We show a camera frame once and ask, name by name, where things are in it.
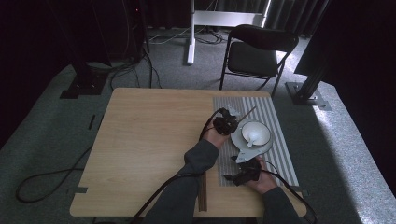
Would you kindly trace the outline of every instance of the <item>chair backrest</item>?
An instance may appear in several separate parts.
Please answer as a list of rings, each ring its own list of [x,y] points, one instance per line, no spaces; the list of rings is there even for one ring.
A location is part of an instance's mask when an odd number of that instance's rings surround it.
[[[247,24],[234,27],[229,34],[229,43],[232,38],[242,40],[257,49],[279,50],[287,53],[291,53],[299,41],[296,34]]]

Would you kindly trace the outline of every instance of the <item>striped mat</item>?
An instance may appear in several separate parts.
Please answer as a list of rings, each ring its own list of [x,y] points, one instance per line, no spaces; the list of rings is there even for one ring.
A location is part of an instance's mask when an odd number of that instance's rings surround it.
[[[280,129],[273,102],[270,97],[214,97],[214,111],[219,108],[233,108],[240,113],[237,118],[242,118],[253,106],[257,106],[247,119],[255,119],[264,123],[274,135],[273,147],[263,154],[266,161],[271,162],[280,175],[291,185],[299,186],[293,165],[291,163],[288,148]],[[222,175],[236,175],[239,173],[238,165],[231,160],[231,156],[237,156],[239,149],[233,144],[231,138],[223,145],[219,157],[219,185],[221,187],[234,187],[233,181],[227,181]],[[271,172],[276,170],[267,164]]]

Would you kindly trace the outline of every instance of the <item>floor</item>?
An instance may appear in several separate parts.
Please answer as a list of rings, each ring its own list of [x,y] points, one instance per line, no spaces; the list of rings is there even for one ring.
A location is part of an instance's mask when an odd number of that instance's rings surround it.
[[[225,50],[224,43],[197,41],[195,62],[187,65],[188,39],[183,35],[153,38],[155,35],[180,34],[184,30],[150,31],[149,58],[152,62],[152,88],[217,90]],[[227,32],[219,32],[223,37]],[[211,35],[199,35],[216,41]],[[318,223],[391,223],[396,219],[396,202],[371,159],[359,131],[348,115],[336,89],[320,83],[318,90],[329,101],[332,111],[317,106],[294,105],[286,82],[304,82],[306,77],[293,74],[309,39],[290,55],[281,78],[274,105],[290,151],[296,174],[305,198],[317,210]],[[77,99],[60,99],[74,78],[67,66],[48,85],[29,115],[0,151],[0,223],[92,223],[92,217],[71,217],[69,207],[81,176],[75,171],[43,201],[21,203],[15,191],[30,175],[67,169],[73,166],[94,142],[111,91],[117,87],[149,87],[149,58],[135,68],[111,73],[101,95],[80,95]],[[123,61],[114,61],[122,66]],[[91,66],[106,69],[104,65]],[[256,90],[255,79],[226,77],[224,90]],[[270,91],[270,81],[261,91]],[[83,168],[88,155],[77,164]],[[50,192],[63,175],[42,176],[27,182],[21,189],[26,199],[42,197]],[[96,221],[127,223],[124,217],[100,217]]]

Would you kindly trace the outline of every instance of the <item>person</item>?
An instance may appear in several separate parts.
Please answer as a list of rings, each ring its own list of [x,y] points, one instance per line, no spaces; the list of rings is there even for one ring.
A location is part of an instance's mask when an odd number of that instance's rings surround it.
[[[202,174],[213,167],[219,150],[229,135],[221,135],[213,128],[213,121],[192,149],[184,155],[185,165],[177,174]],[[262,169],[265,164],[260,161]],[[258,181],[248,181],[247,186],[255,189],[264,203],[263,223],[301,223],[289,198],[276,184],[274,178],[261,172]],[[171,182],[143,219],[144,224],[187,224],[192,223],[195,200],[200,187],[200,177],[183,177]]]

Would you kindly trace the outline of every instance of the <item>black chair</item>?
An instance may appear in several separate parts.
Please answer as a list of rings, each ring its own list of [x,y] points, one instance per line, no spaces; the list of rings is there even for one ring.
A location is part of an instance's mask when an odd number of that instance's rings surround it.
[[[226,74],[264,79],[264,84],[259,89],[265,86],[270,78],[277,76],[271,93],[271,96],[274,96],[285,61],[298,41],[297,35],[285,31],[246,24],[234,27],[228,36],[219,89],[222,90]],[[277,51],[285,52],[279,63],[276,59]]]

